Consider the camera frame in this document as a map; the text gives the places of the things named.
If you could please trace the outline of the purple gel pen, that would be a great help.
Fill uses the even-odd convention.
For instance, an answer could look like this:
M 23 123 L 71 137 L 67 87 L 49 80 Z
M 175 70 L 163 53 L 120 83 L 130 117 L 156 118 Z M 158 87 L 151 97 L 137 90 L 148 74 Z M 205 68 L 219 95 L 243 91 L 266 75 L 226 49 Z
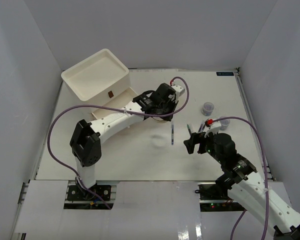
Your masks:
M 200 127 L 199 127 L 199 129 L 198 129 L 198 133 L 202 133 L 203 131 L 204 131 L 204 129 L 205 129 L 205 121 L 203 120 L 202 122 L 201 122 L 201 124 L 200 124 Z

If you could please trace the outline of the green gel pen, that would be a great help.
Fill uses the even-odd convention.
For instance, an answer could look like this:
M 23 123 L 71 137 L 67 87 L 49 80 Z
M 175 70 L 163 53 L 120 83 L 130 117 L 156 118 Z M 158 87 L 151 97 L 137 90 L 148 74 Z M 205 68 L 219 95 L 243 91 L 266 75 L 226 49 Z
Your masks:
M 190 123 L 187 123 L 186 127 L 187 127 L 189 135 L 191 136 L 192 133 L 193 133 L 193 127 L 192 127 L 192 125 Z

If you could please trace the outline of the beige masking tape roll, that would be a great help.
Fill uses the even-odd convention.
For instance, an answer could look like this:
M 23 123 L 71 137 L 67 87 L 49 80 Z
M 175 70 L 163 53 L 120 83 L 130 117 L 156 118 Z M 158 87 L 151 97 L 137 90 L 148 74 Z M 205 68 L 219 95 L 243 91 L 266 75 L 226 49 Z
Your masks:
M 164 123 L 168 123 L 169 121 L 168 120 L 164 120 L 160 117 L 153 117 L 152 118 L 155 122 L 159 123 L 159 124 L 164 124 Z

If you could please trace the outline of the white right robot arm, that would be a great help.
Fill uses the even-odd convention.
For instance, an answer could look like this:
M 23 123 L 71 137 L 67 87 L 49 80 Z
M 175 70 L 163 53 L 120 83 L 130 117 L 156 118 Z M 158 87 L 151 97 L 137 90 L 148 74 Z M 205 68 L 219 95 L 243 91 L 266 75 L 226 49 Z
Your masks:
M 198 145 L 198 154 L 209 154 L 223 171 L 208 189 L 212 196 L 239 203 L 267 230 L 275 240 L 300 240 L 300 213 L 289 206 L 266 181 L 257 168 L 236 150 L 226 133 L 192 133 L 184 145 L 189 154 Z

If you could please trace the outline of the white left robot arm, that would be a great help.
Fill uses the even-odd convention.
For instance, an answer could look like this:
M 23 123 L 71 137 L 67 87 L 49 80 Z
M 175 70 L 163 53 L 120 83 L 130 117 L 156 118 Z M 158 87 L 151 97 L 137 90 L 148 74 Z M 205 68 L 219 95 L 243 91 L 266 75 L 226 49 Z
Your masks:
M 94 165 L 102 157 L 102 145 L 110 137 L 147 119 L 140 113 L 159 116 L 164 121 L 171 121 L 172 116 L 164 116 L 175 111 L 179 97 L 185 92 L 180 85 L 160 84 L 157 90 L 148 90 L 134 97 L 122 112 L 111 113 L 103 118 L 86 122 L 80 120 L 70 139 L 72 154 L 75 156 L 76 168 L 79 174 L 78 193 L 89 200 L 95 196 L 96 177 Z

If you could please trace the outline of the blue gel pen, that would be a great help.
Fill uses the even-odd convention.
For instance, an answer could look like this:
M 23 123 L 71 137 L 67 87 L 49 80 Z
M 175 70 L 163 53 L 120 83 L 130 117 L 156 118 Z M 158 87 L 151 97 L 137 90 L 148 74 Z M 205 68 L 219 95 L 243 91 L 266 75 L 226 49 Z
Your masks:
M 171 128 L 171 145 L 174 145 L 174 121 L 171 120 L 170 122 L 170 128 Z

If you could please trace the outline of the clear paper clip jar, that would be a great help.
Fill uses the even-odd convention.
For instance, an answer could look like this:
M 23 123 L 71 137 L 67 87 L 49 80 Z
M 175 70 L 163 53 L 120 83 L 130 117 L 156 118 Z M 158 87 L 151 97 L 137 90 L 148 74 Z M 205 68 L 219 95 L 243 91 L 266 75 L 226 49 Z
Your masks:
M 212 102 L 205 102 L 201 107 L 201 113 L 204 116 L 210 116 L 215 109 L 215 106 Z
M 220 130 L 225 131 L 227 130 L 228 126 L 230 125 L 231 120 L 230 119 L 223 119 L 219 121 L 221 124 Z

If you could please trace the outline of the white drawer cabinet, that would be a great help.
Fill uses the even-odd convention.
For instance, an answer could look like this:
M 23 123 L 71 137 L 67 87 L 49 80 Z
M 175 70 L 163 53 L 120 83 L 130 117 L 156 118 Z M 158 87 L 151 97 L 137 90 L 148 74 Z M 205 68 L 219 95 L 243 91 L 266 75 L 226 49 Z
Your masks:
M 95 77 L 118 79 L 125 76 L 129 69 L 107 48 L 104 48 L 88 58 L 61 73 L 61 78 L 67 85 L 75 105 L 86 105 L 79 99 L 79 90 L 84 81 Z

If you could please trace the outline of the blue table label sticker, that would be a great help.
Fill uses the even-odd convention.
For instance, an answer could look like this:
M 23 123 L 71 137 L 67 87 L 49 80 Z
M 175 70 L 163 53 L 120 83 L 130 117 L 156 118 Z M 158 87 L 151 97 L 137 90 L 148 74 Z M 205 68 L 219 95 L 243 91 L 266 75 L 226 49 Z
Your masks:
M 234 76 L 233 72 L 228 72 L 228 71 L 217 71 L 216 72 L 217 76 L 223 76 L 223 77 L 227 77 L 227 76 Z

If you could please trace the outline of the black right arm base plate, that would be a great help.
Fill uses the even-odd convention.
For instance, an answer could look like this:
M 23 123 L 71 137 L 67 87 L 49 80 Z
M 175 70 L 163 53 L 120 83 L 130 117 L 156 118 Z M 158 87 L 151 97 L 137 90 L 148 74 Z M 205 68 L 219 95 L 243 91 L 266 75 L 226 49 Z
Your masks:
M 197 185 L 197 189 L 194 191 L 199 195 L 200 200 L 217 201 L 221 200 L 226 205 L 234 203 L 235 201 L 228 196 L 226 190 L 217 186 L 212 182 L 201 182 Z

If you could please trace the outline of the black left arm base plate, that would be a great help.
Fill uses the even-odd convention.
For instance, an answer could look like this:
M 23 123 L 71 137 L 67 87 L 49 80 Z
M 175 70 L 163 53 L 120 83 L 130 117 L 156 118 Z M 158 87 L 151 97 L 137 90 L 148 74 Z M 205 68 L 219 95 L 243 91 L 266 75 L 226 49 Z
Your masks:
M 99 195 L 104 201 L 109 201 L 111 199 L 111 191 L 112 186 L 111 185 L 94 185 L 92 188 L 90 188 L 91 192 L 94 192 L 95 194 Z M 89 191 L 86 191 L 81 186 L 74 184 L 68 186 L 68 192 L 66 195 L 67 201 L 97 201 L 99 202 L 100 199 L 97 198 L 94 194 L 92 194 Z

